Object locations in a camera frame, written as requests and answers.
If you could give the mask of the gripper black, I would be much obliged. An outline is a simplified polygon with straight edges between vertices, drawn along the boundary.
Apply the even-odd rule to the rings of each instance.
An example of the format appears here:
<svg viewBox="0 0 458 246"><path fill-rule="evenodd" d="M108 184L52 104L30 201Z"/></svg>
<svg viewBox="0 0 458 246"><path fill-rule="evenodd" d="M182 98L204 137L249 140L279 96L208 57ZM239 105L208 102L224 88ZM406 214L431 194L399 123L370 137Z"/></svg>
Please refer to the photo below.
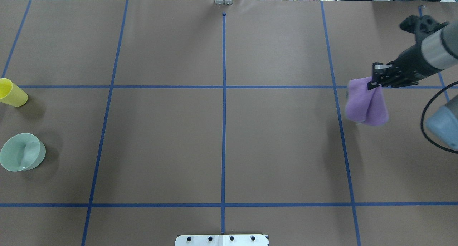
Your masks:
<svg viewBox="0 0 458 246"><path fill-rule="evenodd" d="M411 46L399 57L387 64L372 64L372 79L367 83L368 91L379 86L406 87L417 85L420 80L440 72L440 69L427 62L419 44Z"/></svg>

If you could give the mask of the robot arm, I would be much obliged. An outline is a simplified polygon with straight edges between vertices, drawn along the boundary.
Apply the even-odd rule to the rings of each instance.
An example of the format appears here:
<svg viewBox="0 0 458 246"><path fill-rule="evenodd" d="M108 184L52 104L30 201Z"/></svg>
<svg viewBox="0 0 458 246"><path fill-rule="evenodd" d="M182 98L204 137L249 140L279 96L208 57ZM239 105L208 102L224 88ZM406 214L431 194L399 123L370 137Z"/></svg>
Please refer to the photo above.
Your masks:
<svg viewBox="0 0 458 246"><path fill-rule="evenodd" d="M414 34L415 43L394 61L373 63L372 77L366 85L368 90L416 86L419 81L432 75L441 75L446 69L457 65L457 21L439 23L429 15L409 16L399 26L403 31ZM430 105L457 86L457 82L445 85L442 77L440 82L442 88L422 110L420 130L435 147L457 154L457 97L448 98L448 102L437 112L425 118Z"/></svg>

